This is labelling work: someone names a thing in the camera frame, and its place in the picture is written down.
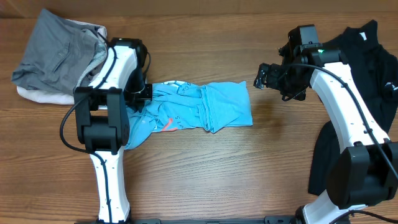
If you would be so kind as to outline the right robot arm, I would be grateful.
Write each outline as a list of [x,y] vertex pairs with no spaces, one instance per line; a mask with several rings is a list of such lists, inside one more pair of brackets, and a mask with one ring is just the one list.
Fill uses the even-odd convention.
[[281,64],[262,63],[254,86],[280,91],[282,99],[304,100],[313,89],[325,106],[340,144],[326,189],[293,216],[265,217],[266,223],[347,223],[351,215],[394,198],[397,144],[375,122],[337,47],[319,42],[314,25],[298,26],[279,49]]

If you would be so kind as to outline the light blue printed t-shirt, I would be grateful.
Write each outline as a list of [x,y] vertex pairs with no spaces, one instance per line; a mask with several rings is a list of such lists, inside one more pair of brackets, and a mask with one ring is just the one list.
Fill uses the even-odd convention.
[[193,128],[216,133],[225,127],[253,125],[245,81],[156,83],[152,100],[145,102],[141,110],[128,107],[127,115],[130,134],[126,150],[138,147],[152,133]]

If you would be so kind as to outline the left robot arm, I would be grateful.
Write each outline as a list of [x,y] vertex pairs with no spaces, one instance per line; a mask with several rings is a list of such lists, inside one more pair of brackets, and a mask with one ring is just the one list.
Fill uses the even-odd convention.
[[99,194],[96,223],[131,223],[123,155],[129,139],[127,108],[141,110],[152,99],[147,83],[147,47],[140,39],[113,38],[103,69],[88,87],[76,88],[78,140],[95,168]]

